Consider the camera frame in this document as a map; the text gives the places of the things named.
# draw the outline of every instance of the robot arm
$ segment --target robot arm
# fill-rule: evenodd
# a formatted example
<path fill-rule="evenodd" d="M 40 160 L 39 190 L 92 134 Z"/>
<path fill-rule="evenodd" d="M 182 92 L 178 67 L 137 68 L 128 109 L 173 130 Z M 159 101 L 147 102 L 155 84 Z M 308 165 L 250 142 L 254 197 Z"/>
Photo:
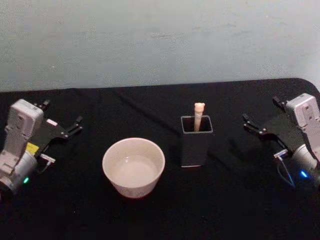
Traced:
<path fill-rule="evenodd" d="M 320 186 L 320 112 L 314 96 L 303 93 L 290 101 L 273 98 L 273 103 L 281 113 L 258 126 L 244 114 L 244 128 L 262 139 L 276 140 L 284 150 L 274 154 L 279 166 L 285 169 L 285 179 L 295 186 L 283 157 L 289 156 L 304 176 L 310 177 L 313 184 Z"/>
<path fill-rule="evenodd" d="M 67 140 L 82 130 L 81 117 L 68 129 L 44 118 L 48 105 L 48 100 L 36 105 L 20 99 L 10 107 L 7 135 L 0 153 L 0 201 L 16 194 L 40 161 L 46 161 L 42 172 L 55 162 L 44 154 L 52 140 Z"/>

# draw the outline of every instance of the bowl rim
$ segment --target bowl rim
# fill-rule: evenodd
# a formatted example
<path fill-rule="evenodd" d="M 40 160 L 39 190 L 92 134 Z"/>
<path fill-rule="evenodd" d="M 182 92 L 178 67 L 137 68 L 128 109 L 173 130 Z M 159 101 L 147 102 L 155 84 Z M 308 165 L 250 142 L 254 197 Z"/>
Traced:
<path fill-rule="evenodd" d="M 148 182 L 147 184 L 144 184 L 144 185 L 139 185 L 139 186 L 135 186 L 135 187 L 129 187 L 129 186 L 124 186 L 124 185 L 121 185 L 119 183 L 117 183 L 117 181 L 115 181 L 114 179 L 112 179 L 112 177 L 108 174 L 107 170 L 105 169 L 105 166 L 104 166 L 104 162 L 107 161 L 107 154 L 110 152 L 110 150 L 112 148 L 114 148 L 116 145 L 122 143 L 122 142 L 127 142 L 127 141 L 132 141 L 132 140 L 139 140 L 139 141 L 143 141 L 143 142 L 148 142 L 149 144 L 152 144 L 156 149 L 159 150 L 160 154 L 161 154 L 161 160 L 163 162 L 162 164 L 162 167 L 160 169 L 160 171 L 158 172 L 158 174 L 152 179 L 152 181 Z M 104 153 L 103 155 L 103 158 L 102 158 L 102 169 L 103 169 L 103 173 L 104 175 L 109 179 L 109 181 L 111 181 L 112 183 L 120 186 L 120 187 L 123 187 L 123 188 L 127 188 L 127 189 L 137 189 L 137 188 L 142 188 L 142 187 L 146 187 L 150 184 L 152 184 L 154 181 L 156 181 L 160 176 L 161 174 L 163 173 L 164 169 L 165 169 L 165 165 L 166 165 L 166 158 L 165 158 L 165 155 L 164 155 L 164 152 L 162 151 L 162 149 L 156 144 L 154 143 L 153 141 L 150 141 L 148 139 L 145 139 L 145 138 L 142 138 L 142 137 L 129 137 L 129 138 L 125 138 L 125 139 L 122 139 L 120 141 L 117 141 L 115 142 L 114 144 L 112 144 L 107 150 L 106 152 Z"/>

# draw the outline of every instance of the white bowl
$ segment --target white bowl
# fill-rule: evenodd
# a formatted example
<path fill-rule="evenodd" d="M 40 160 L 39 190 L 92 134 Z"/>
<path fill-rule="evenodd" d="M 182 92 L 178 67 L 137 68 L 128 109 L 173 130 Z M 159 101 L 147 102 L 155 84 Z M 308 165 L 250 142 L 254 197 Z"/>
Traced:
<path fill-rule="evenodd" d="M 164 168 L 165 155 L 154 142 L 126 138 L 104 154 L 102 168 L 115 189 L 127 198 L 142 198 L 156 186 Z"/>

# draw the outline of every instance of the blue led light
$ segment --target blue led light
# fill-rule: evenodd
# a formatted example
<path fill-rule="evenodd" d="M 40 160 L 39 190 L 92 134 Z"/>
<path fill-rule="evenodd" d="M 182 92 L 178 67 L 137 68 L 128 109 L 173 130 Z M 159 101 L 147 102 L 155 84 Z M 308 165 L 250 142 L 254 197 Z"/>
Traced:
<path fill-rule="evenodd" d="M 304 177 L 304 178 L 307 178 L 307 177 L 308 177 L 308 175 L 307 175 L 304 171 L 301 171 L 300 174 L 301 174 L 301 176 Z"/>

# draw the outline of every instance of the yellow label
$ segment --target yellow label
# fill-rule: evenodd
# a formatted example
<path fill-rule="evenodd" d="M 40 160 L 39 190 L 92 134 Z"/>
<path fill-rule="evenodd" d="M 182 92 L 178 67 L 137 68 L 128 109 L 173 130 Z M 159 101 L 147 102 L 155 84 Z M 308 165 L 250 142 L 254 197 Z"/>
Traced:
<path fill-rule="evenodd" d="M 35 155 L 36 152 L 38 151 L 39 147 L 28 142 L 28 144 L 26 145 L 26 150 L 31 153 L 32 155 Z"/>

